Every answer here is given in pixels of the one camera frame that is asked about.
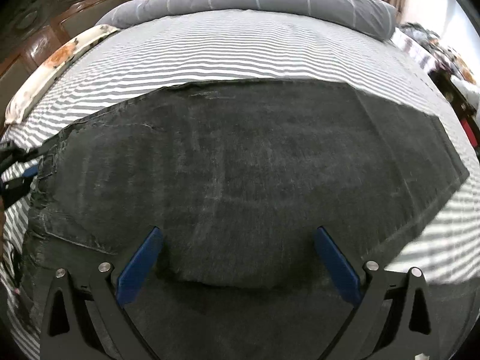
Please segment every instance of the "bed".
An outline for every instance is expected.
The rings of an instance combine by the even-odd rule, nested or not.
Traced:
[[[313,1],[305,1],[310,9]],[[140,4],[150,3],[145,0]],[[388,40],[316,19],[311,11],[309,15],[291,12],[288,7],[280,12],[236,8],[231,4],[221,10],[191,13],[187,7],[184,13],[169,11],[159,19],[135,19],[140,22],[112,11],[105,20],[123,31],[97,45],[63,73],[26,120],[8,128],[2,142],[13,140],[24,148],[37,147],[73,121],[105,107],[156,88],[203,80],[335,81],[436,115],[470,177],[387,269],[406,272],[411,266],[420,267],[445,301],[445,308],[459,315],[450,328],[440,332],[442,355],[449,358],[476,320],[478,310],[473,308],[478,301],[480,273],[480,165],[450,104],[418,64]],[[2,178],[20,176],[31,165],[17,164]],[[29,197],[5,213],[4,256],[9,269],[11,248],[22,249],[28,211]],[[15,313],[18,289],[3,269],[0,275],[10,291],[11,333],[28,358],[39,359],[38,330],[19,321]],[[441,318],[445,322],[451,315]]]

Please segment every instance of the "gray and white stripes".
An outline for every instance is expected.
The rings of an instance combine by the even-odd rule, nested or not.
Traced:
[[[421,68],[391,43],[336,24],[290,14],[226,10],[169,16],[129,28],[76,62],[28,120],[9,128],[3,140],[38,146],[78,118],[162,86],[254,77],[345,81],[437,115],[470,178],[389,269],[418,266],[427,280],[443,283],[480,275],[480,166],[453,110]],[[2,177],[19,176],[27,167],[13,166]],[[18,248],[27,213],[26,199],[6,212],[5,233]],[[6,283],[5,273],[0,274]],[[25,332],[15,319],[13,325],[25,353],[39,358],[38,336]]]

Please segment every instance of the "gray cloth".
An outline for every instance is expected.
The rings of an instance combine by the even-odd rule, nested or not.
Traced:
[[[127,311],[171,360],[318,358],[351,307],[312,230],[384,266],[468,176],[436,116],[315,79],[163,88],[51,143],[23,245],[33,321],[57,267],[80,286],[157,225],[164,249]],[[442,359],[469,317],[441,321]]]
[[[133,0],[108,12],[97,24],[124,29],[165,16],[224,9],[314,17],[381,41],[390,39],[395,31],[395,8],[382,0]]]

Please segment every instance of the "gray pillow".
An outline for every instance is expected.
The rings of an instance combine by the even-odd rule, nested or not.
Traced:
[[[118,28],[224,9],[284,12],[331,21],[384,41],[395,31],[395,8],[382,0],[133,0],[108,12],[97,24]]]

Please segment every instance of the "wall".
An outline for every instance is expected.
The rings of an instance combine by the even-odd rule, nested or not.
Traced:
[[[402,22],[407,21],[436,32],[480,81],[480,37],[456,0],[406,0]]]

